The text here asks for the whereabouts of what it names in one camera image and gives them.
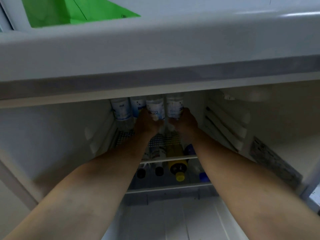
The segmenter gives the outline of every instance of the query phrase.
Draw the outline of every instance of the gray information label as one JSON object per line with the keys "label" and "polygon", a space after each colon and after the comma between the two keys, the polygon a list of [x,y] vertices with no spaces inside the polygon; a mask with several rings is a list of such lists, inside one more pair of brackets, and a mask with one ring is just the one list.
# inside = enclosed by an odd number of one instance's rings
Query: gray information label
{"label": "gray information label", "polygon": [[296,189],[301,183],[302,175],[257,137],[254,137],[251,144],[250,155],[258,164],[272,171],[292,189]]}

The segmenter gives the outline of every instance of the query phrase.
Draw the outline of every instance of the person's right arm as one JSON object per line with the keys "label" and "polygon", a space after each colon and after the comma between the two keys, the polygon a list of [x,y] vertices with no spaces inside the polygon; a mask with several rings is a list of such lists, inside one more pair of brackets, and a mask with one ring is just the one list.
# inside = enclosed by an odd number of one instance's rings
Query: person's right arm
{"label": "person's right arm", "polygon": [[273,173],[198,128],[185,109],[176,130],[187,137],[215,189],[250,240],[320,239],[320,217]]}

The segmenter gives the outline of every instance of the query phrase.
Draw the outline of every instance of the skin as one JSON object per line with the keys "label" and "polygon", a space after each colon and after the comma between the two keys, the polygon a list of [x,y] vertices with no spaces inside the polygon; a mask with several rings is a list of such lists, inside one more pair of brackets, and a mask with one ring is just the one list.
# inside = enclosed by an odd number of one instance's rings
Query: skin
{"label": "skin", "polygon": [[[169,122],[250,240],[319,239],[320,218],[274,174],[210,138],[187,108]],[[160,126],[143,110],[132,138],[75,169],[4,240],[100,240]]]}

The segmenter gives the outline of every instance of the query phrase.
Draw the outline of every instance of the green surface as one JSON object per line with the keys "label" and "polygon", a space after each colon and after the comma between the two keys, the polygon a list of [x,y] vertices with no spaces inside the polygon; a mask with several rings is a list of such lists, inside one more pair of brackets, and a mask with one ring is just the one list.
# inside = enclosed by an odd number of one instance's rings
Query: green surface
{"label": "green surface", "polygon": [[22,3],[33,28],[140,17],[108,0],[22,0]]}

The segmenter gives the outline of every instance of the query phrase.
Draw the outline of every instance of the black bottle cap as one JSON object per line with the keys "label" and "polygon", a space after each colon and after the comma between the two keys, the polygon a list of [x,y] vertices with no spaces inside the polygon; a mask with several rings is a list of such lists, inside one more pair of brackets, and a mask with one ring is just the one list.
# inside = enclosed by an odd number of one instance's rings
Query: black bottle cap
{"label": "black bottle cap", "polygon": [[146,170],[141,168],[137,171],[137,178],[143,179],[145,176],[146,176]]}
{"label": "black bottle cap", "polygon": [[163,167],[156,167],[155,168],[155,175],[156,176],[162,176],[164,173]]}

